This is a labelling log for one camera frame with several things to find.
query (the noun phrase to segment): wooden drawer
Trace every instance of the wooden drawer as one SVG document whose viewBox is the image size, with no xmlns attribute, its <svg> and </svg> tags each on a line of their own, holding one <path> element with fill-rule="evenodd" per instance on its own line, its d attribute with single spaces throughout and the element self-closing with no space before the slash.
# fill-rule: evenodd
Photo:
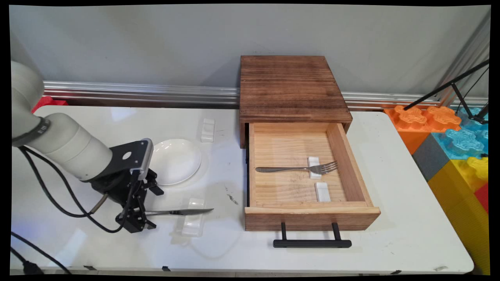
<svg viewBox="0 0 500 281">
<path fill-rule="evenodd" d="M 367 229 L 380 215 L 373 206 L 341 123 L 248 124 L 248 206 L 245 230 L 330 231 Z M 310 179 L 306 171 L 256 172 L 256 167 L 305 167 L 338 161 L 338 169 Z M 318 202 L 316 182 L 326 182 L 331 202 Z"/>
</svg>

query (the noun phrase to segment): wooden top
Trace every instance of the wooden top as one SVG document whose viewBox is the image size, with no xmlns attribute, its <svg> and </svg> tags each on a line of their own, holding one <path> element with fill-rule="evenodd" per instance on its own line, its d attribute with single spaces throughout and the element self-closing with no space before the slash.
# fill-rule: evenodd
<svg viewBox="0 0 500 281">
<path fill-rule="evenodd" d="M 242 55 L 241 123 L 350 123 L 324 56 Z"/>
</svg>

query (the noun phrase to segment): black handle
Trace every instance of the black handle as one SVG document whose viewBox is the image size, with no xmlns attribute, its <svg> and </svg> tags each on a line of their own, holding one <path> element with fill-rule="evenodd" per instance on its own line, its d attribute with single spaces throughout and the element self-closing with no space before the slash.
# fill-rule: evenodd
<svg viewBox="0 0 500 281">
<path fill-rule="evenodd" d="M 287 227 L 285 223 L 281 223 L 281 240 L 274 240 L 272 246 L 274 248 L 349 248 L 353 244 L 351 240 L 342 240 L 339 231 L 339 225 L 334 222 L 331 224 L 333 228 L 333 236 L 335 240 L 287 240 Z"/>
</svg>

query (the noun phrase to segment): gray foam block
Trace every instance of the gray foam block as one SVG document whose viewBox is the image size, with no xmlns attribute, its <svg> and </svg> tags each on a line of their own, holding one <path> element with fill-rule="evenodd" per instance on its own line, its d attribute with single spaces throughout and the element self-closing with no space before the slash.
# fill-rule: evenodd
<svg viewBox="0 0 500 281">
<path fill-rule="evenodd" d="M 431 133 L 413 153 L 413 159 L 427 182 L 449 161 L 448 156 Z"/>
</svg>

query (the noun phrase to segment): white plate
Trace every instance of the white plate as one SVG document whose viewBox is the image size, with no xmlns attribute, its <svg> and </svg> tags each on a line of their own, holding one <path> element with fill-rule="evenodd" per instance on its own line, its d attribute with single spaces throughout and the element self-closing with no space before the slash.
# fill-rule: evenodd
<svg viewBox="0 0 500 281">
<path fill-rule="evenodd" d="M 158 174 L 159 185 L 170 186 L 189 179 L 201 163 L 200 148 L 189 140 L 176 138 L 154 146 L 149 167 Z"/>
</svg>

